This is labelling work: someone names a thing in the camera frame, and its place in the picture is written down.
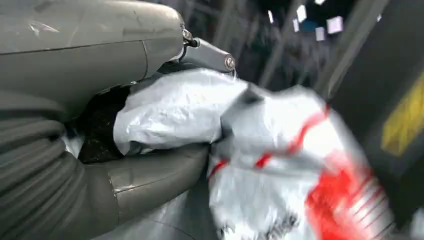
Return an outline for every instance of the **crumpled plastic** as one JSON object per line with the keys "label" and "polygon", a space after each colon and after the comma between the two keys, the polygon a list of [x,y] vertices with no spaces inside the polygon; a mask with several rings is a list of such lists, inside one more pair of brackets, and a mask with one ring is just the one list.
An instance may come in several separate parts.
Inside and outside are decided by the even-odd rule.
{"label": "crumpled plastic", "polygon": [[148,87],[136,84],[116,116],[113,139],[124,155],[140,146],[213,143],[221,137],[221,115],[247,88],[209,69],[170,73]]}
{"label": "crumpled plastic", "polygon": [[223,116],[229,134],[208,169],[222,240],[368,240],[393,229],[359,145],[314,92],[294,87],[238,105]]}

